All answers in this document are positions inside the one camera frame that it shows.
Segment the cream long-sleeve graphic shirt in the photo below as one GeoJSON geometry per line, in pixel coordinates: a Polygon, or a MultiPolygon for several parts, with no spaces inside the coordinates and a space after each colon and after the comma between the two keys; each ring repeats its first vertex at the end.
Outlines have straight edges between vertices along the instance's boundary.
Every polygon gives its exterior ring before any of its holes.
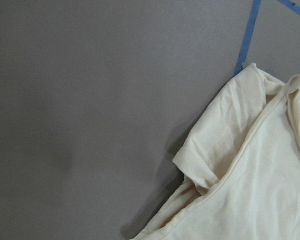
{"type": "Polygon", "coordinates": [[[180,187],[138,240],[300,240],[300,74],[250,64],[173,158],[180,187]]]}

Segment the blue tape line lengthwise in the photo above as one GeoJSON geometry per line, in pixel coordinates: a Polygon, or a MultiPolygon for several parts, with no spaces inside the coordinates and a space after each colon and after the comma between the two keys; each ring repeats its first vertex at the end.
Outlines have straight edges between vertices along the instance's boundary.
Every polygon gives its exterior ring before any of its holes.
{"type": "Polygon", "coordinates": [[[248,56],[260,5],[261,0],[253,0],[233,76],[236,76],[243,70],[243,64],[246,62],[248,56]]]}

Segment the blue tape line crosswise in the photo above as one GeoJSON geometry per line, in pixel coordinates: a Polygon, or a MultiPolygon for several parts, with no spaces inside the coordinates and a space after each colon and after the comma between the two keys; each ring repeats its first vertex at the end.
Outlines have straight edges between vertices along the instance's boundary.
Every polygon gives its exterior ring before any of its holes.
{"type": "Polygon", "coordinates": [[[278,0],[281,4],[289,8],[291,11],[300,16],[300,6],[291,0],[278,0]]]}

